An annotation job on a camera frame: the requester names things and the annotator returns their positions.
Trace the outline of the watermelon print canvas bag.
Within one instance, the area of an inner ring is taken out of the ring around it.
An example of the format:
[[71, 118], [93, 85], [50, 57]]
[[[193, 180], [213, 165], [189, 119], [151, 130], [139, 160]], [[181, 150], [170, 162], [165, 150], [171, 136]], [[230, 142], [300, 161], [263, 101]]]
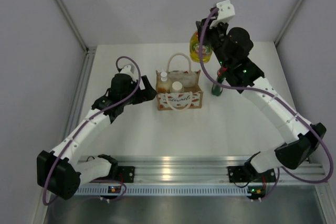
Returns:
[[[187, 69], [184, 70], [170, 70], [170, 64], [174, 57], [182, 56], [187, 62]], [[168, 77], [171, 79], [172, 83], [174, 81], [179, 81], [183, 87], [183, 93], [158, 93], [157, 82], [162, 71], [167, 72]], [[156, 72], [156, 86], [157, 91], [157, 109], [159, 111], [185, 111], [187, 109], [200, 109], [202, 107], [203, 101], [203, 91], [199, 86], [200, 71], [193, 71], [191, 66], [190, 58], [183, 53], [173, 54], [168, 62], [165, 70]]]

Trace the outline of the dark green red-cap bottle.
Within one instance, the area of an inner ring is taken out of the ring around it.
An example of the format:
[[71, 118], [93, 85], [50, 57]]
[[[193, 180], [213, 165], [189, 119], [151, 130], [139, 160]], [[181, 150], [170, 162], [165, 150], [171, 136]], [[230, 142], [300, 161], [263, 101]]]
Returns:
[[[224, 73], [226, 72], [227, 68], [225, 67], [221, 67], [218, 71], [217, 71], [217, 78], [216, 78], [216, 82], [222, 84], [225, 80], [225, 75]], [[220, 96], [223, 92], [223, 88], [221, 86], [216, 85], [215, 83], [212, 86], [212, 90], [211, 93], [212, 95], [215, 96]]]

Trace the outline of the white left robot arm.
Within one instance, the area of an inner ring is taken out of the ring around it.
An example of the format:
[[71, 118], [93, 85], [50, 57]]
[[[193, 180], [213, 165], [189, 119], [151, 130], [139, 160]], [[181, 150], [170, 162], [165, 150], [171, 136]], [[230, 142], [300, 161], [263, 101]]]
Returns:
[[118, 178], [118, 161], [101, 154], [91, 161], [80, 162], [81, 156], [97, 136], [124, 111], [124, 107], [151, 101], [157, 92], [147, 76], [139, 88], [129, 74], [117, 73], [111, 87], [96, 99], [85, 119], [70, 135], [50, 152], [41, 151], [37, 156], [37, 184], [56, 196], [68, 200], [78, 188], [95, 179], [112, 182]]

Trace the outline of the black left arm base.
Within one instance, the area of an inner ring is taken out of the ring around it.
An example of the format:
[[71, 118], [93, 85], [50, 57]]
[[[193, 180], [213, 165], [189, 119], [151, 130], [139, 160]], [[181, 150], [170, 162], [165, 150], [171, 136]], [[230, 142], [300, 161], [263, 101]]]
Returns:
[[134, 166], [119, 166], [116, 179], [123, 183], [133, 183], [135, 177]]

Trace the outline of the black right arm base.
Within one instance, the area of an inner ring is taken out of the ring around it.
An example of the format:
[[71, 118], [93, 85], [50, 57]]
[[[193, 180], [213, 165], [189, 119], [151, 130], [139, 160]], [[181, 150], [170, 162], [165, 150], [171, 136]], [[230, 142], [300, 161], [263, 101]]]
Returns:
[[251, 182], [250, 175], [244, 166], [228, 166], [229, 182], [239, 188], [244, 188]]

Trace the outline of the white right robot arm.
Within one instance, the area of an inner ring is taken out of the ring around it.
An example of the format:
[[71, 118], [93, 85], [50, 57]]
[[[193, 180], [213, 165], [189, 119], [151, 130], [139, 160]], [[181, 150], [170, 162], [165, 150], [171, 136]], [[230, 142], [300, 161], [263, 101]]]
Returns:
[[220, 22], [211, 27], [213, 18], [196, 22], [198, 41], [208, 44], [218, 60], [217, 77], [205, 75], [215, 87], [236, 90], [269, 120], [281, 136], [280, 143], [257, 151], [243, 165], [245, 176], [257, 180], [264, 172], [283, 168], [290, 176], [318, 147], [326, 149], [322, 123], [303, 118], [271, 86], [265, 73], [249, 58], [254, 44], [249, 33], [240, 27], [228, 29]]

